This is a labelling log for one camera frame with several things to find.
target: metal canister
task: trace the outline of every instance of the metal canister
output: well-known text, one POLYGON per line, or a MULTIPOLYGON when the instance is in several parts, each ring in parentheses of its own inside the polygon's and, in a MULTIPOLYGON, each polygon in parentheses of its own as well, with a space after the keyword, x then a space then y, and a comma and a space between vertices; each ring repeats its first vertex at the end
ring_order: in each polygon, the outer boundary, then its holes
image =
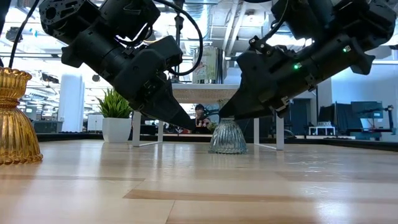
MULTIPOLYGON (((193 64, 199 56, 199 48, 193 53, 193 64)), ((193 84, 223 84, 226 77, 225 53, 214 46, 204 46, 201 62, 192 73, 193 84)))

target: clear glass vase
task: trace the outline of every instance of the clear glass vase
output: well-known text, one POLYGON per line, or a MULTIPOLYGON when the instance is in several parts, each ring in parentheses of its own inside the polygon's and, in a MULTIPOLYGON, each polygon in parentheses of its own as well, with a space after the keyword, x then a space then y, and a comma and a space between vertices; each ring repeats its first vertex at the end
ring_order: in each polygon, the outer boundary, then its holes
POLYGON ((247 152, 248 147, 241 128, 233 119, 222 119, 211 137, 209 153, 245 154, 247 152))
POLYGON ((0 165, 41 161, 39 142, 29 118, 17 108, 32 76, 0 67, 0 165))

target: light wood surface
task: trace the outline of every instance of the light wood surface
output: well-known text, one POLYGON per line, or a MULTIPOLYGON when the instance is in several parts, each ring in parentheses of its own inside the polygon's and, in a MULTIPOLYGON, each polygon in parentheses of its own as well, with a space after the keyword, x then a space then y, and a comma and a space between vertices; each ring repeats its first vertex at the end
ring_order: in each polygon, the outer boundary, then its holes
POLYGON ((398 223, 398 154, 334 146, 40 143, 0 166, 1 224, 398 223))

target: person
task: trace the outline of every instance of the person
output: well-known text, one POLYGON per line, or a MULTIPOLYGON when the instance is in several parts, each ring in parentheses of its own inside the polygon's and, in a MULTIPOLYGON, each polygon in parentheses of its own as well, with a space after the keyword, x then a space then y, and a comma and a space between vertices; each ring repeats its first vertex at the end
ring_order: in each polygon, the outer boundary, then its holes
POLYGON ((211 123, 210 119, 205 114, 205 107, 201 104, 195 107, 195 130, 193 133, 196 134, 210 134, 211 131, 207 128, 211 123))

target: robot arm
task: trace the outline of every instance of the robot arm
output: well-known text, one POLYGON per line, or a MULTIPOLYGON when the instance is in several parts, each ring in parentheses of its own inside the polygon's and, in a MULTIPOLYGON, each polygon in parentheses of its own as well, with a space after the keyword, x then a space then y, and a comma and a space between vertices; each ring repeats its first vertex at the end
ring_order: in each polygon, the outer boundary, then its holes
POLYGON ((108 0, 101 7, 89 0, 45 0, 39 9, 44 31, 68 44, 62 63, 76 68, 86 63, 146 116, 195 128, 164 73, 182 63, 174 38, 138 47, 160 16, 152 0, 108 0), (125 37, 137 38, 121 40, 125 37))
POLYGON ((242 70, 239 90, 221 109, 221 117, 282 117, 293 97, 351 67, 370 73, 375 56, 365 51, 386 43, 393 35, 396 14, 384 0, 279 0, 275 18, 285 22, 296 39, 313 44, 299 52, 270 46, 269 37, 249 41, 237 63, 242 70))

